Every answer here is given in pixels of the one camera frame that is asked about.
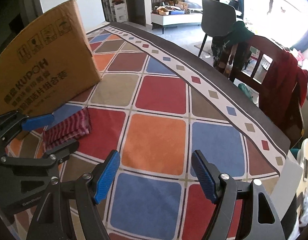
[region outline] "pink striped packet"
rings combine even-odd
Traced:
[[[79,139],[90,134],[90,130],[90,119],[86,107],[43,132],[44,151],[51,150],[70,139]]]

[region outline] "red cloth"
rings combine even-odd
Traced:
[[[90,129],[91,125],[86,107],[43,132],[44,150],[51,150],[72,138],[79,139],[89,134]]]
[[[284,119],[295,84],[299,86],[299,103],[303,105],[307,95],[308,71],[297,65],[297,59],[283,51],[280,62],[274,62],[266,73],[262,85],[269,94],[259,94],[259,108],[279,126]]]

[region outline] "colorful square pattern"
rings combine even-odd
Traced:
[[[251,120],[242,119],[240,129],[232,125],[241,112],[230,102],[220,110],[220,91],[201,89],[205,81],[188,73],[184,62],[131,33],[110,26],[88,40],[102,81],[57,109],[54,123],[45,129],[88,107],[91,134],[59,166],[63,181],[92,171],[113,149],[121,153],[113,186],[97,206],[111,240],[202,238],[214,205],[191,167],[190,154],[196,149],[221,172],[237,179],[260,178],[272,192],[278,180],[275,168],[283,166],[284,158],[274,157],[274,164],[266,159],[271,141],[251,139],[259,135]],[[13,140],[9,156],[40,158],[42,131]],[[70,205],[77,239],[83,240],[75,201]],[[34,210],[16,216],[21,239]],[[238,201],[228,237],[236,234],[240,210]]]

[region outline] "gray chair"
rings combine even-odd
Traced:
[[[233,6],[215,0],[202,0],[203,17],[202,30],[205,36],[199,50],[198,56],[201,56],[207,36],[224,36],[236,22],[236,13]]]

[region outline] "gray tile floor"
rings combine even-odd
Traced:
[[[194,45],[202,42],[205,35],[200,25],[168,27],[165,28],[164,34],[162,34],[161,29],[152,30],[151,25],[142,26],[131,22],[125,22],[125,24],[131,25],[149,33],[153,33],[165,40],[175,43],[176,45],[195,55],[198,55],[199,49],[194,47]],[[208,53],[202,52],[200,58],[208,64],[213,65],[213,58]]]

